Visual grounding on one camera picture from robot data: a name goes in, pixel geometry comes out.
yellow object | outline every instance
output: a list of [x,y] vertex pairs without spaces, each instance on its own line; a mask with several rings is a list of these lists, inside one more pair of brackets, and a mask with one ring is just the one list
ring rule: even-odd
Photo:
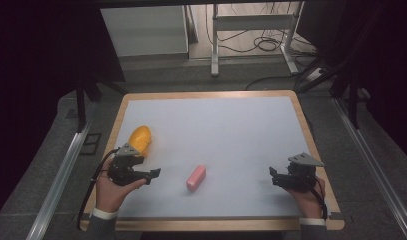
[[140,156],[147,157],[148,146],[151,143],[151,132],[147,126],[140,126],[129,137],[128,143],[140,152]]

metal rail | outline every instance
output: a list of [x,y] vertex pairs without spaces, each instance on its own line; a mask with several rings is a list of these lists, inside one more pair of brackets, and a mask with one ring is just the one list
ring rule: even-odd
[[76,133],[69,149],[60,165],[59,171],[54,178],[53,184],[47,193],[47,196],[38,212],[37,218],[29,231],[28,237],[26,239],[36,240],[42,239],[53,216],[54,210],[59,203],[60,196],[63,193],[66,182],[70,176],[75,161],[78,157],[79,151],[84,143],[85,137],[87,136],[88,130],[90,129],[91,123],[94,119],[94,113],[96,112],[98,103],[91,102],[87,110],[87,122],[84,129],[80,133]]
[[394,217],[396,218],[397,223],[403,231],[403,234],[407,239],[407,208],[403,204],[399,195],[394,191],[393,186],[390,184],[387,176],[384,174],[380,165],[378,164],[377,159],[372,154],[371,149],[368,144],[365,142],[364,137],[359,130],[355,129],[353,124],[347,117],[347,109],[344,106],[343,102],[337,99],[333,99],[336,107],[338,108],[341,118],[345,123],[347,129],[349,130],[351,137],[355,141],[369,171],[371,172],[374,181],[377,183],[378,188],[383,194],[384,199],[386,200],[390,210],[392,211]]

sleeve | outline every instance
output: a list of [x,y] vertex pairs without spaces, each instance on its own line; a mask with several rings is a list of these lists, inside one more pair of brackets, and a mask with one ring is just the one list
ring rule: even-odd
[[328,240],[324,219],[300,218],[301,240]]
[[98,209],[93,210],[90,223],[86,231],[86,239],[112,240],[116,239],[116,213],[106,213]]

white shirt cuff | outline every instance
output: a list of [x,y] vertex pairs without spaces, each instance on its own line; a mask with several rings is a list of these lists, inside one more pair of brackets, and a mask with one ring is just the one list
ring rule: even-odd
[[325,220],[318,218],[299,218],[299,223],[302,225],[325,226]]
[[116,218],[118,216],[118,212],[119,211],[116,211],[114,213],[108,213],[108,212],[101,211],[97,208],[93,209],[93,215],[95,217],[98,217],[98,218],[101,218],[104,220],[110,220],[110,219]]

table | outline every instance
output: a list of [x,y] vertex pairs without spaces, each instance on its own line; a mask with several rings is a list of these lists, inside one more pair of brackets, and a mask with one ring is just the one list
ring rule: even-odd
[[[288,97],[291,100],[309,153],[320,159],[315,143],[312,139],[309,127],[305,121],[302,109],[294,92],[284,91],[255,91],[255,92],[187,92],[187,93],[142,93],[128,94],[124,97],[110,135],[106,153],[115,148],[115,144],[125,118],[125,111],[130,100],[161,100],[161,99],[217,99],[217,98],[265,98],[265,97]],[[329,211],[332,213],[327,220],[329,230],[339,230],[344,227],[344,221],[334,219],[340,215],[340,209],[329,183],[324,168],[318,168],[317,174],[326,182],[326,201]],[[88,226],[88,216],[95,204],[95,189],[90,195],[84,215],[81,216],[81,228]],[[149,220],[118,219],[117,230],[127,231],[287,231],[299,229],[298,218],[255,218],[255,219],[161,219]]]
[[290,69],[291,74],[299,73],[296,64],[290,54],[290,45],[299,21],[300,11],[303,2],[299,2],[292,14],[282,15],[247,15],[247,16],[218,16],[218,4],[213,5],[213,33],[212,33],[212,76],[219,75],[218,57],[218,31],[238,31],[238,30],[288,30],[284,39],[284,44],[280,44],[281,52]]

